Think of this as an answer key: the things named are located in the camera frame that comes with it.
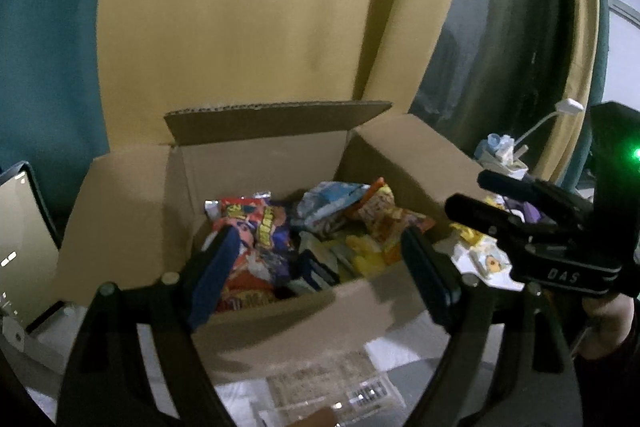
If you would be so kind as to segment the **person's right hand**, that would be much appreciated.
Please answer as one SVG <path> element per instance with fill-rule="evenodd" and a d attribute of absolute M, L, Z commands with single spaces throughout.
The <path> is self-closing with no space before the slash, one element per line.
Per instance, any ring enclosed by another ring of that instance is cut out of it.
<path fill-rule="evenodd" d="M 585 359 L 609 355 L 629 336 L 634 321 L 634 298 L 626 295 L 587 298 L 582 302 L 582 309 L 590 321 L 578 346 L 578 353 Z"/>

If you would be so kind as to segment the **person's left hand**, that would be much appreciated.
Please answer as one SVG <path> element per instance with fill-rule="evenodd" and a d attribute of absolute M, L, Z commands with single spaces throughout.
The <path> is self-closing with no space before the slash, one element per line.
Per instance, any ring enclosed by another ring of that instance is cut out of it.
<path fill-rule="evenodd" d="M 335 427 L 338 423 L 334 410 L 330 407 L 322 407 L 309 416 L 294 421 L 288 427 Z"/>

